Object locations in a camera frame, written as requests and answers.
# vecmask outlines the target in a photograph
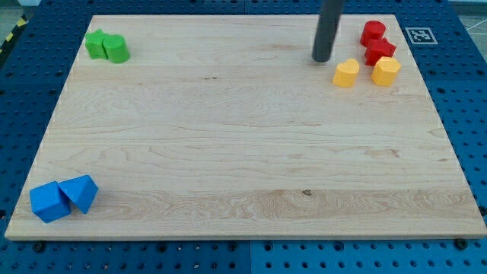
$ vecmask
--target red cylinder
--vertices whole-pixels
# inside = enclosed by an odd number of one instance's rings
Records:
[[[386,32],[386,26],[379,21],[369,21],[365,23],[360,44],[367,46],[370,39],[380,39]]]

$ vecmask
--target red block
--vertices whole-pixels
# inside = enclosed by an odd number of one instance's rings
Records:
[[[386,38],[379,40],[370,40],[365,50],[365,65],[375,65],[383,56],[392,57],[396,51],[396,46],[389,43]]]
[[[386,26],[379,21],[369,21],[365,23],[360,44],[367,46],[370,39],[380,39],[386,32]]]

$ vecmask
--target wood grain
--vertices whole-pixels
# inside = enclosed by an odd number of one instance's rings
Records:
[[[371,18],[403,69],[392,87],[331,84],[364,62]],[[317,17],[94,16],[131,59],[84,48],[6,231],[12,240],[404,239],[487,234],[394,16],[344,15],[331,60]],[[47,225],[28,191],[90,174],[87,215]]]

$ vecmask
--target black and yellow tape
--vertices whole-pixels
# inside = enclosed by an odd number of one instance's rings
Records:
[[[22,15],[18,22],[15,24],[14,29],[5,38],[2,46],[0,46],[0,69],[7,61],[7,58],[13,50],[15,44],[20,38],[21,34],[24,32],[27,23],[27,17],[25,15]]]

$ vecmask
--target toy block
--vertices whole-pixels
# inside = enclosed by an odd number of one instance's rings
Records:
[[[401,64],[392,57],[381,57],[372,72],[372,81],[376,85],[389,87],[394,83]]]
[[[98,191],[98,186],[89,175],[61,182],[59,188],[84,214],[88,213]]]
[[[365,50],[365,65],[375,65],[375,63],[383,56],[392,57],[396,51],[396,46],[389,43],[386,38],[372,39]]]
[[[105,53],[105,49],[103,48],[103,41],[109,34],[104,33],[102,30],[97,30],[93,33],[86,33],[84,36],[86,37],[84,45],[90,57],[92,59],[106,59],[107,53]]]
[[[355,59],[347,59],[336,66],[333,84],[342,88],[351,88],[355,83],[360,65]]]
[[[58,182],[47,183],[30,190],[32,212],[45,223],[71,214],[69,200],[58,188]]]
[[[125,38],[121,35],[110,35],[103,41],[103,47],[111,62],[122,63],[130,58]]]
[[[369,21],[365,23],[360,44],[367,46],[370,39],[380,39],[386,32],[386,26],[379,21]]]

